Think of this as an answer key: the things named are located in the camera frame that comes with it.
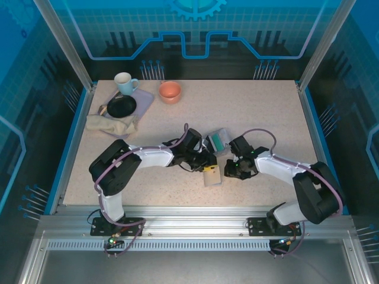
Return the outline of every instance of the gear logo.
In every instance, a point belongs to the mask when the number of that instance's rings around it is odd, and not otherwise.
[[[0,0],[0,9],[7,8],[13,20],[26,29],[34,19],[34,7],[32,0]]]
[[[220,7],[226,4],[226,0],[167,0],[167,3],[179,17],[197,21],[199,18],[205,20],[207,16],[213,17],[214,11],[220,12]]]

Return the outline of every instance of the orange bowl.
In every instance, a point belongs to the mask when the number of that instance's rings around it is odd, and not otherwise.
[[[166,81],[159,86],[159,96],[166,104],[176,104],[181,99],[182,87],[174,81]]]

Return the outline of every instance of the blue border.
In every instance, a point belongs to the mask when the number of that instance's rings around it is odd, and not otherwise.
[[[332,174],[336,178],[337,182],[339,184],[341,184],[338,180],[337,172],[336,172],[336,169],[334,168],[334,165],[332,162],[332,157],[330,156],[329,148],[327,147],[325,136],[324,136],[324,133],[322,132],[322,128],[321,128],[321,123],[320,123],[319,117],[317,116],[316,108],[314,107],[314,103],[313,103],[313,100],[312,100],[312,97],[311,97],[311,94],[310,94],[308,87],[306,87],[306,89],[305,89],[305,94],[306,94],[306,97],[307,97],[307,100],[309,103],[309,107],[310,107],[310,111],[311,111],[311,114],[313,117],[314,124],[316,125],[317,134],[320,137],[321,147],[322,147],[322,150],[324,151],[324,154],[325,154],[326,163],[329,166],[330,171],[332,172]],[[348,211],[348,208],[346,205],[343,207],[343,214],[349,215],[349,211]]]
[[[298,56],[264,56],[260,55],[249,43],[244,37],[234,37],[233,36],[233,31],[230,30],[220,30],[220,31],[209,31],[205,37],[205,54],[204,55],[187,55],[186,47],[185,47],[185,36],[182,31],[159,31],[158,32],[158,37],[156,38],[148,38],[143,42],[143,44],[131,55],[131,56],[119,56],[119,57],[94,57],[84,39],[84,36],[81,32],[81,29],[78,26],[78,23],[75,20],[75,17],[72,14],[72,11],[68,7],[68,3],[64,1],[65,7],[67,9],[67,12],[69,14],[69,17],[75,27],[76,32],[78,33],[79,38],[81,39],[81,42],[84,46],[85,51],[87,52],[87,55],[90,59],[92,60],[133,60],[135,59],[141,51],[151,42],[156,42],[156,41],[163,41],[163,36],[166,35],[175,35],[175,36],[180,36],[181,38],[181,47],[182,47],[182,56],[185,59],[206,59],[209,56],[210,53],[210,37],[214,34],[223,34],[227,35],[227,40],[228,41],[240,41],[242,44],[246,46],[246,48],[255,55],[257,59],[300,59],[304,55],[306,48],[312,38],[312,35],[320,21],[320,18],[323,14],[323,11],[325,10],[325,7],[329,0],[325,0],[323,3],[322,7],[320,8],[320,11],[312,25],[312,28],[309,31],[309,34],[304,42],[303,48],[301,49],[301,52]]]
[[[375,174],[377,175],[377,178],[379,179],[379,167],[378,167],[377,162],[375,161],[374,155],[371,152],[372,137],[374,136],[376,132],[379,132],[379,124],[372,127],[372,129],[370,129],[368,133],[367,143],[366,143],[366,153],[371,162],[372,168],[374,169]]]
[[[0,215],[4,208],[4,205],[9,197],[9,193],[12,189],[14,180],[16,180],[16,176],[18,174],[18,171],[20,170],[21,164],[23,163],[25,154],[26,154],[26,144],[25,144],[25,138],[23,132],[18,129],[15,125],[11,124],[5,117],[0,115],[0,122],[4,123],[14,134],[18,136],[18,139],[20,140],[21,144],[21,154],[18,157],[17,163],[14,167],[14,170],[12,172],[11,178],[8,181],[8,184],[4,190],[4,194],[2,195],[1,201],[0,201]]]
[[[73,134],[75,132],[76,125],[78,124],[79,116],[81,114],[81,110],[82,110],[82,107],[84,104],[86,92],[87,92],[87,90],[85,88],[83,88],[82,95],[81,95],[81,98],[80,98],[79,103],[78,103],[78,107],[76,108],[75,116],[73,117],[73,120],[72,120],[70,132],[69,132],[69,135],[68,135],[67,140],[66,140],[66,145],[65,145],[65,148],[63,149],[62,157],[60,158],[57,173],[55,174],[53,186],[52,186],[52,189],[50,191],[49,198],[47,200],[44,215],[49,215],[49,212],[53,206],[54,198],[55,198],[55,195],[57,194],[57,191],[58,191],[58,184],[59,184],[59,181],[62,177],[63,168],[65,166],[67,155],[68,155],[69,149],[71,147]]]

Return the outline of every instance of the speckled tabletop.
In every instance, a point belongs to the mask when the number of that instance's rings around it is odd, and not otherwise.
[[[158,81],[140,81],[140,89],[155,100],[138,124],[138,132],[126,142],[137,146],[158,145],[180,137],[185,122],[202,134],[225,128],[231,138],[250,128],[272,131],[277,154],[314,163],[316,155],[294,81],[280,80],[182,80],[182,99],[166,105],[158,96]],[[90,114],[114,92],[111,80],[98,82]],[[254,148],[270,148],[265,133],[249,133]],[[100,131],[84,129],[63,203],[97,205],[89,165],[115,140]],[[227,158],[218,160],[221,172]],[[260,174],[248,180],[222,177],[222,185],[204,187],[202,173],[180,167],[150,167],[135,172],[123,190],[124,205],[150,206],[249,206],[278,205],[295,198],[295,190],[274,177]]]

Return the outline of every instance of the towel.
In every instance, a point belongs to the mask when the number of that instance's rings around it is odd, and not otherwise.
[[[137,116],[108,118],[101,115],[88,115],[85,127],[88,130],[102,130],[109,134],[125,135],[137,131]]]

